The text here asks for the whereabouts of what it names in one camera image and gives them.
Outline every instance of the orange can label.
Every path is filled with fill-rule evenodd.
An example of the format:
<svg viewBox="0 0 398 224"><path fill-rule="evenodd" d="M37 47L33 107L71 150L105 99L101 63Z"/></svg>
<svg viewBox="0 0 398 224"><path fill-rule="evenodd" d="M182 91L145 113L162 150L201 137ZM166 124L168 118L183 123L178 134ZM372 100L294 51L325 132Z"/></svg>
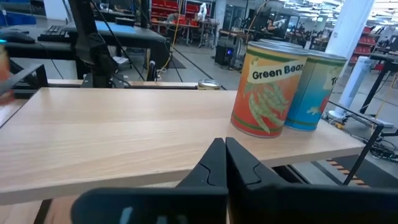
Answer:
<svg viewBox="0 0 398 224"><path fill-rule="evenodd" d="M259 137L282 132L307 56L248 46L231 122Z"/></svg>
<svg viewBox="0 0 398 224"><path fill-rule="evenodd" d="M0 45L0 82L6 81L10 77L9 59L6 49ZM5 105L14 100L12 91L0 95L0 105Z"/></svg>

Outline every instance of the yellow cable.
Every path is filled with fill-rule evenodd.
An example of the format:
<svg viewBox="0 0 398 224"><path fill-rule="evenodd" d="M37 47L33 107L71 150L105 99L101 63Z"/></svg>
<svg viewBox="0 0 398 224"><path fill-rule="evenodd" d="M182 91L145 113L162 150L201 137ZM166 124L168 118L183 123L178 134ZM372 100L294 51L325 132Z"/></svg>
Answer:
<svg viewBox="0 0 398 224"><path fill-rule="evenodd" d="M248 43L249 40L249 35L250 35L250 29L254 24L254 21L256 20L257 14L259 13L259 11L267 4L267 2L269 2L270 0L266 0L264 3L261 4L261 6L257 9L256 14L253 17L253 20L250 23L249 29L248 29L248 34L246 35L246 43Z"/></svg>
<svg viewBox="0 0 398 224"><path fill-rule="evenodd" d="M174 47L175 45L175 40L177 39L177 31L178 31L178 25L180 24L180 11L181 11L181 6L182 6L182 1L180 1L180 5L178 6L178 18L177 18L177 25L175 26L175 31L174 31L174 38L173 38L173 45L172 47ZM163 65L163 67L161 68L161 70L163 70L167 64L169 63L171 59L171 55L169 55L169 58L167 59L166 63Z"/></svg>

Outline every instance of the small tin can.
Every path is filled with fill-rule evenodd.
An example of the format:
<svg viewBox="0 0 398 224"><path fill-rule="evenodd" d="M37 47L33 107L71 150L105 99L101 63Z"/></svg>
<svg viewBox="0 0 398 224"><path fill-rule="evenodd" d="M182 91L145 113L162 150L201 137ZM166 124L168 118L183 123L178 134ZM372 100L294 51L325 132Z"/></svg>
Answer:
<svg viewBox="0 0 398 224"><path fill-rule="evenodd" d="M280 135L307 57L306 50L249 42L232 124L261 138Z"/></svg>
<svg viewBox="0 0 398 224"><path fill-rule="evenodd" d="M221 84L216 80L199 80L198 90L220 90Z"/></svg>
<svg viewBox="0 0 398 224"><path fill-rule="evenodd" d="M298 45L298 44L293 44L290 42L283 42L283 41L269 40L269 39L260 39L259 41L263 42L263 43L268 43L268 44L277 44L277 45L284 46L284 47L293 47L296 49L303 49L303 46Z"/></svg>
<svg viewBox="0 0 398 224"><path fill-rule="evenodd" d="M314 131L347 59L309 50L285 126Z"/></svg>

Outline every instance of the green bean illustration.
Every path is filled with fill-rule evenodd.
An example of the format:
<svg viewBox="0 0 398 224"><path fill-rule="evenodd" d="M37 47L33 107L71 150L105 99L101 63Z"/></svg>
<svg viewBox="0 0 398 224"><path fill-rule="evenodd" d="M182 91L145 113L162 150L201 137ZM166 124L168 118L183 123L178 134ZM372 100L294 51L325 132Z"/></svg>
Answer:
<svg viewBox="0 0 398 224"><path fill-rule="evenodd" d="M281 121L268 107L268 104L266 103L266 99L264 99L263 95L258 93L257 94L259 98L259 112L261 115L265 116L266 118L269 119L270 122L274 123L276 126L281 127L284 125L284 122Z"/></svg>
<svg viewBox="0 0 398 224"><path fill-rule="evenodd" d="M263 122L261 119L261 115L258 113L259 106L256 104L256 101L254 100L254 95L250 94L250 100L249 100L249 107L250 107L250 112L253 115L253 118L257 121L259 126L267 133L270 133L270 130L268 126Z"/></svg>
<svg viewBox="0 0 398 224"><path fill-rule="evenodd" d="M254 62L257 62L259 60L259 57L255 57L250 61L251 65L254 65Z"/></svg>
<svg viewBox="0 0 398 224"><path fill-rule="evenodd" d="M254 87L253 83L247 82L246 86L244 86L244 91L243 91L243 95L246 95L248 92L250 92Z"/></svg>
<svg viewBox="0 0 398 224"><path fill-rule="evenodd" d="M283 104L289 103L289 101L285 99L284 93L283 93L282 90L279 88L279 86L276 85L276 83L273 83L273 82L272 82L272 83L270 83L270 85L273 87L273 89L274 89L274 91L275 91L275 93L276 93L276 96L279 98L279 100L280 100L281 103L283 103Z"/></svg>
<svg viewBox="0 0 398 224"><path fill-rule="evenodd" d="M282 104L282 101L276 95L276 93L267 87L264 88L264 98L268 102L269 106L275 110L281 112L286 109L286 106Z"/></svg>

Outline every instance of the white robot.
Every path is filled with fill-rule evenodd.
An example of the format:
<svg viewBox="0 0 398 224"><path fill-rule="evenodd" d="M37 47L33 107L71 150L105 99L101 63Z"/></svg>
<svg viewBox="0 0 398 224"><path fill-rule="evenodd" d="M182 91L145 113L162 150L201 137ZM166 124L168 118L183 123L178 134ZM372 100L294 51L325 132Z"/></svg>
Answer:
<svg viewBox="0 0 398 224"><path fill-rule="evenodd" d="M200 9L199 9L199 12L198 12L198 20L199 21L204 21L205 17L206 17L206 14L207 14L207 6L206 6L206 3L203 3L200 6Z"/></svg>

